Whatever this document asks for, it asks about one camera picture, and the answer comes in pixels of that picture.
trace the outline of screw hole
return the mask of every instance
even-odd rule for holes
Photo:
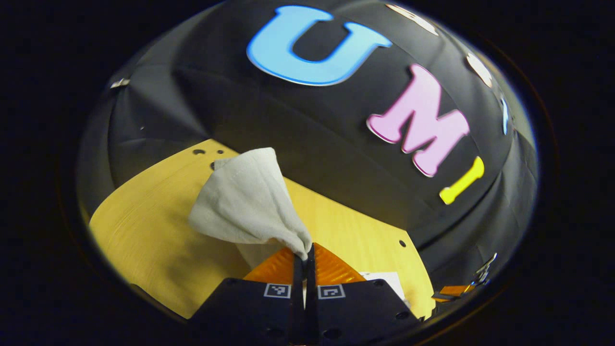
[[[327,329],[322,335],[327,339],[337,339],[342,335],[342,332],[337,328],[333,328]]]
[[[400,313],[398,313],[397,315],[395,315],[395,318],[397,318],[398,320],[405,320],[406,318],[408,318],[410,316],[410,313],[407,311],[402,311]]]
[[[267,328],[266,334],[268,337],[278,338],[284,336],[284,332],[277,328]]]

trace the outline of black fabric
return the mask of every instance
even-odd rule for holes
[[[85,135],[79,190],[87,212],[147,167],[213,138],[238,152],[273,147],[284,176],[405,229],[436,289],[467,283],[494,252],[497,271],[523,236],[538,176],[527,141],[511,127],[502,134],[498,86],[486,87],[467,67],[466,47],[377,1],[293,2],[335,16],[298,40],[293,50],[299,56],[327,56],[347,34],[348,21],[379,31],[393,46],[376,49],[333,86],[275,78],[253,66],[245,50],[275,8],[286,4],[235,1],[209,9],[163,35],[115,76],[130,84],[101,102]],[[413,154],[401,152],[401,143],[385,143],[365,125],[407,87],[411,63],[441,83],[440,114],[459,109],[470,126],[431,178],[415,168]],[[485,163],[483,177],[444,205],[438,193],[476,156]]]

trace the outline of wooden surface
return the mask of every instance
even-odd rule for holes
[[[185,318],[222,279],[243,278],[250,271],[234,244],[188,225],[192,205],[213,172],[210,164],[237,155],[214,140],[181,151],[120,186],[90,221],[94,238],[118,273]],[[407,232],[285,181],[315,242],[359,272],[397,272],[413,314],[431,315],[433,288]]]

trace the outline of gray cloth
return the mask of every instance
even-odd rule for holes
[[[307,260],[312,247],[273,148],[216,160],[188,222],[199,233],[236,243],[252,268],[283,246]]]

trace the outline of metal clip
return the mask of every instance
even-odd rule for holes
[[[486,283],[487,275],[489,275],[489,267],[491,266],[491,263],[496,259],[497,256],[498,256],[498,253],[497,252],[494,253],[493,256],[474,273],[475,279],[471,283],[471,285],[478,286],[480,284]]]
[[[109,89],[114,89],[114,88],[121,87],[121,86],[127,86],[128,83],[130,83],[130,79],[122,78],[118,80],[117,82],[113,82],[113,84],[109,87]]]

